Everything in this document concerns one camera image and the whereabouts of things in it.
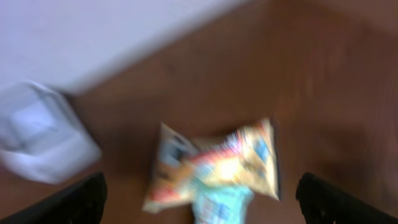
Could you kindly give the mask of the yellow white snack bag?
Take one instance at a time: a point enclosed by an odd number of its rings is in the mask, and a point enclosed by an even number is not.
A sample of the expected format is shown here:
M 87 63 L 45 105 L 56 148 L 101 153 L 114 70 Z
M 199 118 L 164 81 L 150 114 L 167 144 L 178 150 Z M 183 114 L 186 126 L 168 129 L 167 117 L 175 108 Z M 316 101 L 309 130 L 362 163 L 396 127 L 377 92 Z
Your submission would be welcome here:
M 162 123 L 143 211 L 157 213 L 192 202 L 197 194 L 195 180 L 209 187 L 245 185 L 280 200 L 271 120 L 263 118 L 227 135 L 191 139 Z

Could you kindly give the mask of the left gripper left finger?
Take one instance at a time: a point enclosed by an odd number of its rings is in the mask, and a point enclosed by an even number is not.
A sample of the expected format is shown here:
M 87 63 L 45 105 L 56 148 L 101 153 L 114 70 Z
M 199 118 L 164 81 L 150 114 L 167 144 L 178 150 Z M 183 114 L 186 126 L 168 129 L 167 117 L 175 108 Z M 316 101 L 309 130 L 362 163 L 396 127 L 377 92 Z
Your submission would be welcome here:
M 95 172 L 1 220 L 1 224 L 99 224 L 108 196 L 106 179 Z

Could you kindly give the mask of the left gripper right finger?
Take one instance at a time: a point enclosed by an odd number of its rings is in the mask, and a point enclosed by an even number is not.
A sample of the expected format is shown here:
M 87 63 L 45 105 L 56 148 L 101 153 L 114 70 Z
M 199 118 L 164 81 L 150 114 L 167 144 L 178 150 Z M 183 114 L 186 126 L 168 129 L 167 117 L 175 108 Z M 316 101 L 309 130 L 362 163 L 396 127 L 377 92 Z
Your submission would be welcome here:
M 394 218 L 306 172 L 296 194 L 306 224 L 397 224 Z

